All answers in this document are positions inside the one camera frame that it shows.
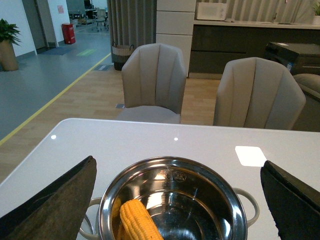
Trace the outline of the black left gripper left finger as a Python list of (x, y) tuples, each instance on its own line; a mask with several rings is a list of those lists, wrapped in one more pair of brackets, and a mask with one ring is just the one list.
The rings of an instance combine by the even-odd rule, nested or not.
[(88, 156), (0, 219), (2, 240), (75, 240), (89, 207), (97, 162)]

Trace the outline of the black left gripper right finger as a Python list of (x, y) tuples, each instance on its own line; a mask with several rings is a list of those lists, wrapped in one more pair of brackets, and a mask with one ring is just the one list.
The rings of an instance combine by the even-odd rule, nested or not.
[(267, 160), (260, 181), (282, 240), (320, 238), (320, 192)]

